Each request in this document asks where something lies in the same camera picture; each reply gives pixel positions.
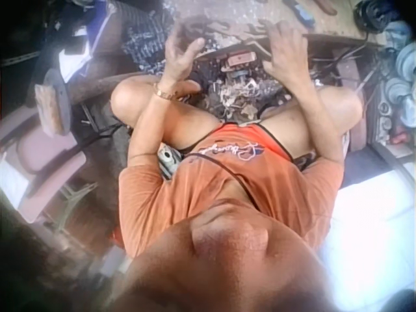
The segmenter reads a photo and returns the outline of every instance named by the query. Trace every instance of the white floor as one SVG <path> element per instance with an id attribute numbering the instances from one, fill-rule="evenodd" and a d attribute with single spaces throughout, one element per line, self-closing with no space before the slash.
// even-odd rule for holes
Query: white floor
<path id="1" fill-rule="evenodd" d="M 414 289 L 414 189 L 388 172 L 340 190 L 320 256 L 343 311 L 376 312 L 399 290 Z"/>

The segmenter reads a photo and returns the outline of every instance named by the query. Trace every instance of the leg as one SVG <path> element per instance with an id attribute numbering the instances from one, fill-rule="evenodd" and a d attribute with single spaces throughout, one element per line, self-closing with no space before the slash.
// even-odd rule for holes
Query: leg
<path id="1" fill-rule="evenodd" d="M 125 124 L 134 127 L 153 94 L 152 84 L 158 80 L 155 76 L 137 76 L 122 81 L 111 95 L 111 109 L 114 115 Z M 199 90 L 198 84 L 190 81 L 177 86 L 177 93 L 181 95 Z M 179 101 L 172 101 L 164 121 L 163 142 L 182 150 L 199 141 L 219 124 L 220 121 L 208 112 Z"/>
<path id="2" fill-rule="evenodd" d="M 339 136 L 353 128 L 363 116 L 363 106 L 358 96 L 350 89 L 327 86 L 318 91 L 327 108 Z M 286 107 L 266 111 L 261 125 L 287 149 L 294 159 L 313 149 L 305 118 L 295 99 Z"/>

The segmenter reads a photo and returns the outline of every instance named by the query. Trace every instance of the shirt sleeve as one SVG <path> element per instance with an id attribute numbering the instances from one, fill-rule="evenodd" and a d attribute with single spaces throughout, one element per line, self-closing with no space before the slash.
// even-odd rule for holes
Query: shirt sleeve
<path id="1" fill-rule="evenodd" d="M 120 227 L 127 254 L 141 252 L 149 239 L 159 192 L 163 185 L 157 163 L 125 168 L 119 178 Z"/>
<path id="2" fill-rule="evenodd" d="M 307 218 L 309 229 L 306 229 L 304 239 L 317 249 L 330 229 L 335 199 L 343 182 L 344 166 L 320 157 L 302 173 L 305 200 L 310 212 Z"/>

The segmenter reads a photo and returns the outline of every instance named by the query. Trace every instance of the screwdriver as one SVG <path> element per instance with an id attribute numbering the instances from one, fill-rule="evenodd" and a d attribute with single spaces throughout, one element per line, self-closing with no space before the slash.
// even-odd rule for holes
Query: screwdriver
<path id="1" fill-rule="evenodd" d="M 315 19 L 312 14 L 310 14 L 302 5 L 300 5 L 296 0 L 283 0 L 283 3 L 286 4 L 296 15 L 298 20 L 309 29 L 315 28 Z"/>

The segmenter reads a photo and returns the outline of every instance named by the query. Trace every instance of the bare leg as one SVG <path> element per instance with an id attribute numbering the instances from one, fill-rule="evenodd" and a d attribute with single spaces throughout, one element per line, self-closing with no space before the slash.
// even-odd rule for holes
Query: bare leg
<path id="1" fill-rule="evenodd" d="M 152 84 L 158 80 L 156 76 L 137 76 L 122 81 L 111 95 L 114 115 L 134 127 L 153 94 Z M 182 96 L 199 90 L 198 84 L 191 81 L 184 81 L 177 86 L 177 93 Z M 208 112 L 180 101 L 172 101 L 164 121 L 163 142 L 182 150 L 195 144 L 219 124 L 220 121 Z"/>
<path id="2" fill-rule="evenodd" d="M 327 86 L 318 93 L 340 137 L 363 117 L 362 103 L 351 89 Z M 313 149 L 305 118 L 295 99 L 282 108 L 266 111 L 264 115 L 261 125 L 274 135 L 294 159 Z"/>

